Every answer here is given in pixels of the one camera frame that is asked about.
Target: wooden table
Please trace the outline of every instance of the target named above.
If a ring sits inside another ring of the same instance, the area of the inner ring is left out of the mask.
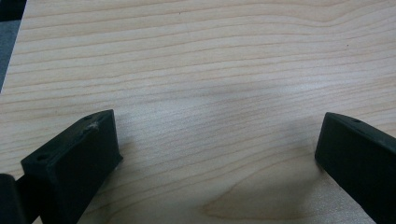
[[[0,172],[113,108],[124,161],[80,223],[373,223],[314,151],[327,111],[396,135],[395,36],[395,1],[31,0]]]

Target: wood grain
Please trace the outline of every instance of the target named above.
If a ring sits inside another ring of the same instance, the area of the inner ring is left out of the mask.
[[[0,172],[113,108],[124,161],[80,223],[373,223],[313,153],[327,111],[396,135],[395,36],[395,1],[29,1]]]

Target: light wood surface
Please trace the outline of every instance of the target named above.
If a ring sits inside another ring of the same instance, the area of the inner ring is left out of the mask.
[[[124,161],[79,223],[373,223],[314,151],[327,111],[396,135],[395,37],[393,0],[31,0],[0,172],[113,108]]]

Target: black object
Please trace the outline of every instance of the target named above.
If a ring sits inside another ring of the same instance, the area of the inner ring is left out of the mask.
[[[318,163],[377,223],[396,223],[396,139],[347,116],[327,113]]]
[[[0,21],[20,21],[26,0],[0,0]]]
[[[113,110],[80,119],[21,161],[17,182],[0,175],[0,223],[77,223],[122,160]]]

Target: gray floor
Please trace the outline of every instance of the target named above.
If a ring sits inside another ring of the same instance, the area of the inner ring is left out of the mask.
[[[9,58],[14,49],[15,39],[20,29],[21,21],[0,22],[0,92],[6,77]]]

